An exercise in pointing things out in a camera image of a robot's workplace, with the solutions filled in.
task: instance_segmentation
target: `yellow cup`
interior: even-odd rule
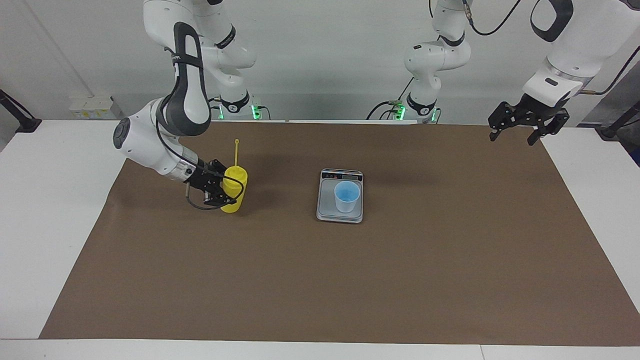
[[[244,185],[244,192],[237,199],[237,203],[226,205],[221,208],[222,211],[227,214],[233,214],[236,211],[240,210],[240,205],[242,205],[242,200],[244,199],[244,194],[246,193],[246,184],[249,179],[249,175],[246,170],[241,167],[230,167],[225,171],[225,176],[230,177],[232,179],[236,179],[240,181]],[[229,180],[224,178],[222,180],[222,190],[225,191],[229,197],[236,197],[242,191],[242,186],[233,180]]]

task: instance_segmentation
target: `white robotic arm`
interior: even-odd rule
[[[417,44],[407,49],[404,56],[404,66],[415,78],[404,101],[407,119],[430,119],[441,87],[436,73],[462,67],[471,57],[471,47],[465,39],[468,22],[462,0],[438,0],[432,24],[440,35],[438,40]]]
[[[200,135],[211,123],[204,69],[220,82],[220,101],[230,114],[240,116],[251,108],[237,69],[251,67],[255,55],[238,39],[222,0],[146,0],[144,18],[149,36],[172,54],[175,86],[171,94],[123,119],[113,134],[114,146],[140,165],[203,191],[211,209],[233,204],[242,192],[231,198],[222,190],[227,168],[217,160],[199,159],[179,138]]]
[[[549,1],[556,11],[553,25],[546,31],[533,21],[531,25],[553,48],[525,84],[520,102],[515,106],[502,102],[490,116],[492,141],[503,130],[519,125],[536,128],[529,145],[542,136],[557,134],[569,119],[563,106],[584,93],[604,62],[640,26],[640,0]]]

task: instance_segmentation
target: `translucent plastic cup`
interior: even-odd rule
[[[335,206],[341,213],[350,213],[360,198],[360,187],[352,181],[341,181],[333,190]]]

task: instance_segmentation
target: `kitchen scale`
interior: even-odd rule
[[[322,170],[320,173],[320,188],[318,189],[318,207],[316,211],[318,220],[351,224],[359,224],[362,222],[363,180],[364,175],[355,170],[332,168]],[[360,187],[360,198],[356,201],[356,207],[350,213],[341,213],[335,205],[335,194],[333,190],[341,181],[352,181]]]

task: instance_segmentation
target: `brown table surface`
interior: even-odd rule
[[[183,143],[229,165],[241,139],[240,212],[197,211],[127,161],[41,338],[640,345],[530,132],[214,124]],[[361,224],[316,219],[326,167],[365,174]]]

